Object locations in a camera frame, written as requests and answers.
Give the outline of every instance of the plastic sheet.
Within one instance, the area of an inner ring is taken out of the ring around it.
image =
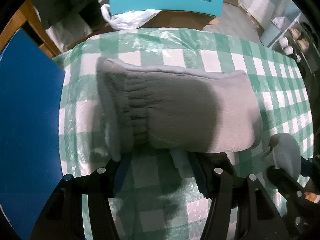
[[[290,25],[290,21],[288,20],[288,18],[283,16],[274,18],[272,22],[281,31],[284,31]]]
[[[45,31],[61,52],[67,51],[74,42],[92,33],[90,26],[79,14],[70,14]]]
[[[115,30],[133,30],[141,27],[161,10],[147,9],[145,11],[129,11],[126,13],[113,15],[110,14],[108,0],[99,0],[100,10],[103,18]]]
[[[66,71],[61,95],[59,143],[62,170],[90,174],[109,160],[97,93],[97,59],[119,58],[134,65],[162,64],[205,71],[248,73],[263,121],[259,146],[228,152],[237,175],[256,174],[263,183],[263,151],[270,135],[288,132],[305,158],[313,155],[312,117],[308,95],[293,59],[250,41],[222,34],[177,28],[150,28],[106,33],[89,38],[55,58]],[[121,239],[198,239],[210,202],[196,186],[190,167],[179,172],[168,150],[135,149],[124,186],[110,199]],[[299,178],[304,185],[306,178]],[[281,214],[284,198],[267,189]],[[84,228],[92,239],[86,196]],[[236,210],[230,218],[234,230]]]

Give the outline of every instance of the white plastic bag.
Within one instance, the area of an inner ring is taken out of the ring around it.
[[[129,11],[110,17],[110,5],[101,6],[101,14],[109,25],[115,30],[133,30],[141,27],[161,10],[147,9],[145,11]]]
[[[281,31],[284,31],[290,25],[290,21],[288,20],[287,17],[284,17],[284,16],[274,18],[272,22]]]
[[[70,14],[45,31],[62,53],[74,42],[92,33],[90,26],[79,14]]]

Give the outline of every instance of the folded cloth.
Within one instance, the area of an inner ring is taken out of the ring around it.
[[[270,137],[269,148],[263,153],[262,172],[265,184],[276,188],[267,177],[267,169],[271,166],[285,170],[293,179],[297,180],[301,172],[300,147],[289,133],[278,133]]]
[[[98,92],[101,98],[103,108],[103,122],[105,124],[104,139],[107,147],[107,152],[116,162],[121,160],[121,153],[129,152],[133,146],[133,138],[128,140],[123,131],[121,137],[118,125],[118,113],[114,103],[112,89],[107,82],[98,82]]]
[[[260,109],[244,71],[137,67],[101,57],[97,80],[112,91],[120,137],[134,144],[218,153],[260,142]]]

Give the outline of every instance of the wooden furniture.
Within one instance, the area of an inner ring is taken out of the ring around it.
[[[39,49],[41,49],[49,58],[60,54],[56,45],[42,28],[31,0],[26,0],[21,5],[0,34],[0,51],[3,50],[11,37],[20,28],[24,29],[24,31],[37,43]]]
[[[141,28],[174,27],[202,31],[214,18],[215,16],[204,13],[163,10]]]

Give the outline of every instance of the cardboard box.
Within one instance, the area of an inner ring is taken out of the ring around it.
[[[161,11],[141,28],[189,28],[202,31],[215,16],[187,11]]]

